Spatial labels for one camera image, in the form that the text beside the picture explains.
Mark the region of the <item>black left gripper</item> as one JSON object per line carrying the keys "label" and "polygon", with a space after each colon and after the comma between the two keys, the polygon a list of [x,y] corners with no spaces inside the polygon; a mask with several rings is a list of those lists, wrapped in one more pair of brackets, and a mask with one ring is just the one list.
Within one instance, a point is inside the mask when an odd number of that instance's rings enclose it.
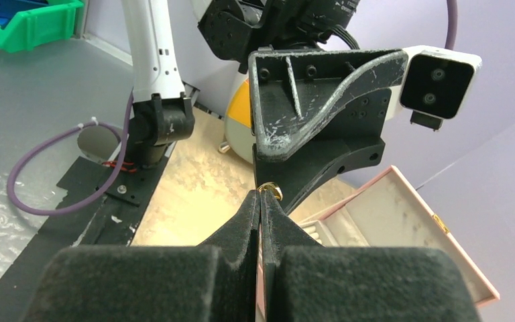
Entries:
{"label": "black left gripper", "polygon": [[381,162],[379,137],[408,61],[403,49],[249,55],[255,183],[280,187],[285,214],[337,175]]}

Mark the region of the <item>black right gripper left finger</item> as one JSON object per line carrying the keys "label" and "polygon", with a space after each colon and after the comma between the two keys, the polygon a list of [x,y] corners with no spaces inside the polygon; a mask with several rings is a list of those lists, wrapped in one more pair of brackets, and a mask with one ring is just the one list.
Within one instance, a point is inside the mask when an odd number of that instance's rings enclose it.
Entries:
{"label": "black right gripper left finger", "polygon": [[24,321],[253,321],[258,192],[197,246],[78,246],[48,264]]}

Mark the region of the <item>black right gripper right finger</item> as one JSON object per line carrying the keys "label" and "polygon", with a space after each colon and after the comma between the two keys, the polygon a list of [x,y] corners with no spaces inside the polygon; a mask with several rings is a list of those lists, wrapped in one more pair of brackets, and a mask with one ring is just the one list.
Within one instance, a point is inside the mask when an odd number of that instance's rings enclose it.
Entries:
{"label": "black right gripper right finger", "polygon": [[268,321],[479,321],[463,277],[430,248],[326,248],[260,193]]}

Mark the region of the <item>gold ear stud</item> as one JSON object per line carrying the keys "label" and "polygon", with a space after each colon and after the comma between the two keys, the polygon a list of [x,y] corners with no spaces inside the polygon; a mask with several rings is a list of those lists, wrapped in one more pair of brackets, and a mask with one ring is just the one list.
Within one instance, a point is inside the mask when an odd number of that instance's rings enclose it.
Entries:
{"label": "gold ear stud", "polygon": [[265,183],[261,184],[257,188],[257,190],[259,192],[264,192],[264,191],[271,192],[277,201],[281,201],[283,199],[282,190],[279,187],[279,185],[276,184],[275,182],[265,182]]}

